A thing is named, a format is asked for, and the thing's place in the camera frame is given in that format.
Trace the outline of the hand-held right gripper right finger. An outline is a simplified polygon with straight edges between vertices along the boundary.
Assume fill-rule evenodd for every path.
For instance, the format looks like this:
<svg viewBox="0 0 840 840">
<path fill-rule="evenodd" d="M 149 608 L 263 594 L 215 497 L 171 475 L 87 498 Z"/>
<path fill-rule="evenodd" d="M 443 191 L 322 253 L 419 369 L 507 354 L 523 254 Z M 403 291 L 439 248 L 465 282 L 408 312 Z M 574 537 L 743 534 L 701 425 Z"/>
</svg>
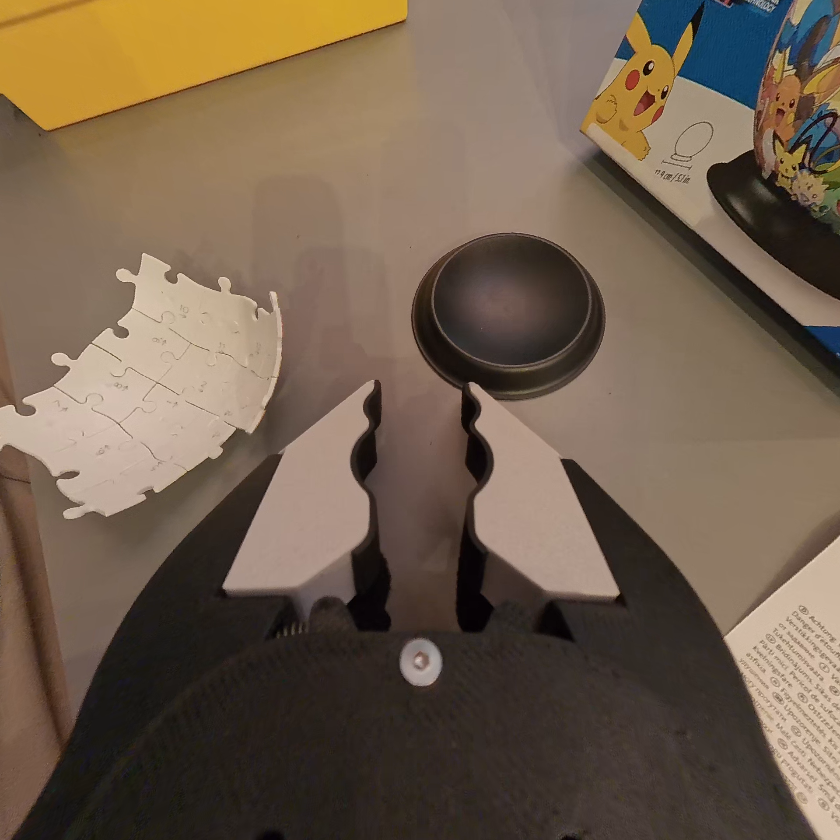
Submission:
<svg viewBox="0 0 840 840">
<path fill-rule="evenodd" d="M 556 601 L 621 595 L 560 454 L 477 383 L 464 385 L 468 496 L 456 616 L 476 633 L 511 602 L 535 615 Z"/>
</svg>

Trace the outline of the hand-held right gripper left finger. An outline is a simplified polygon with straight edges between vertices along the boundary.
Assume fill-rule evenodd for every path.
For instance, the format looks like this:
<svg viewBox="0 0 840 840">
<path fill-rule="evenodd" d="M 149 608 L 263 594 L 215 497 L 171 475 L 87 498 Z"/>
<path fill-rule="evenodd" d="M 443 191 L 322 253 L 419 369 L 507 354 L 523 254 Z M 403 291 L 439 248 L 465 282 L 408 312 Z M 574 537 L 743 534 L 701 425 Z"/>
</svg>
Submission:
<svg viewBox="0 0 840 840">
<path fill-rule="evenodd" d="M 364 483 L 376 465 L 381 420 L 382 385 L 371 380 L 281 451 L 227 573 L 226 595 L 285 596 L 301 619 L 332 597 L 359 629 L 391 627 L 391 575 Z"/>
</svg>

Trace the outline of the white joined puzzle pieces section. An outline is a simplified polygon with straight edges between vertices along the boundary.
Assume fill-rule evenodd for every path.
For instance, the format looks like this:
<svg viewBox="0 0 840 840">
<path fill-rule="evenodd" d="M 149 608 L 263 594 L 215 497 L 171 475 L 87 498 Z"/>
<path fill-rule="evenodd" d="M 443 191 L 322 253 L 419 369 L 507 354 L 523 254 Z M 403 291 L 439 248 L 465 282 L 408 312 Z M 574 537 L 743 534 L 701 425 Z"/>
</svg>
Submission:
<svg viewBox="0 0 840 840">
<path fill-rule="evenodd" d="M 2 448 L 39 461 L 71 501 L 65 519 L 110 517 L 165 490 L 252 434 L 277 388 L 284 325 L 269 305 L 215 288 L 142 254 L 115 276 L 133 300 L 115 328 L 78 357 L 54 353 L 64 374 L 23 399 L 30 413 L 2 407 Z"/>
</svg>

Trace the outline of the black round puzzle ball stand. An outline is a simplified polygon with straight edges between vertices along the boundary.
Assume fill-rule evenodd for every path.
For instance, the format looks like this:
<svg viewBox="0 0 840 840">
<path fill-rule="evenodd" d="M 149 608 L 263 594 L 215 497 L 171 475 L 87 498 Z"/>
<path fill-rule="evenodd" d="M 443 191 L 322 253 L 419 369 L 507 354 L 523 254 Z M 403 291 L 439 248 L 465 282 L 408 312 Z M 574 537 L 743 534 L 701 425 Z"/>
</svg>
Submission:
<svg viewBox="0 0 840 840">
<path fill-rule="evenodd" d="M 536 235 L 474 238 L 440 257 L 413 300 L 416 345 L 449 384 L 498 400 L 546 396 L 594 360 L 602 293 L 567 249 Z"/>
</svg>

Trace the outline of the yellow plastic bin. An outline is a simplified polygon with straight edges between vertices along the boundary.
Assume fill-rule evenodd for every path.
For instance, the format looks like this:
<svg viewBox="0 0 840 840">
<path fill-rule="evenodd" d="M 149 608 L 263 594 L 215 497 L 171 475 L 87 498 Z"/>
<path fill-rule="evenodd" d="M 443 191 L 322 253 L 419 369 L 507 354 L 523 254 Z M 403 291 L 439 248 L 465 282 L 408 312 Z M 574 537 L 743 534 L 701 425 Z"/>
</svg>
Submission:
<svg viewBox="0 0 840 840">
<path fill-rule="evenodd" d="M 2 1 L 1 92 L 56 130 L 407 15 L 407 1 Z"/>
</svg>

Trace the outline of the blue puzzle ball box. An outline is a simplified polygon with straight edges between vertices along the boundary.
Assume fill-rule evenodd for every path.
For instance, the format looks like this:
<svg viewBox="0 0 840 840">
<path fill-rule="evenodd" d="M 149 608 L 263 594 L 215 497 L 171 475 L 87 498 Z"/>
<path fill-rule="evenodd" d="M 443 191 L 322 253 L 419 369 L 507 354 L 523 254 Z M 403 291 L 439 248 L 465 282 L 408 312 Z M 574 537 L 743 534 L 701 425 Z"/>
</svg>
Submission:
<svg viewBox="0 0 840 840">
<path fill-rule="evenodd" d="M 640 3 L 581 131 L 838 363 L 838 1 Z"/>
</svg>

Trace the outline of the white instruction leaflet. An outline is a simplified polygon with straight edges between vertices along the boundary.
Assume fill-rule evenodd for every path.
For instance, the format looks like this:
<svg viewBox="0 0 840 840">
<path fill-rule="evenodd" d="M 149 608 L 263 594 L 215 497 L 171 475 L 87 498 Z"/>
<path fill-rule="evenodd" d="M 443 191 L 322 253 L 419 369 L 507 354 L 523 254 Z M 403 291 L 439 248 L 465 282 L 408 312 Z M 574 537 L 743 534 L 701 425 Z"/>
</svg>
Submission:
<svg viewBox="0 0 840 840">
<path fill-rule="evenodd" d="M 838 839 L 838 546 L 793 575 L 726 641 L 794 799 L 818 838 Z"/>
</svg>

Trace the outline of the person's beige pants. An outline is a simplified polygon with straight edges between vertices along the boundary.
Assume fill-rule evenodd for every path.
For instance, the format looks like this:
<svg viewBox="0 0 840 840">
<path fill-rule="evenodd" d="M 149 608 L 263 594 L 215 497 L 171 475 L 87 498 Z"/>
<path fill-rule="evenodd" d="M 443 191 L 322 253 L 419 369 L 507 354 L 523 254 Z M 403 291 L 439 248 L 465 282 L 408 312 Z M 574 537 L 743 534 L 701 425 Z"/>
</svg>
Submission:
<svg viewBox="0 0 840 840">
<path fill-rule="evenodd" d="M 1 454 L 1 838 L 11 838 L 67 745 L 72 716 L 24 454 Z"/>
</svg>

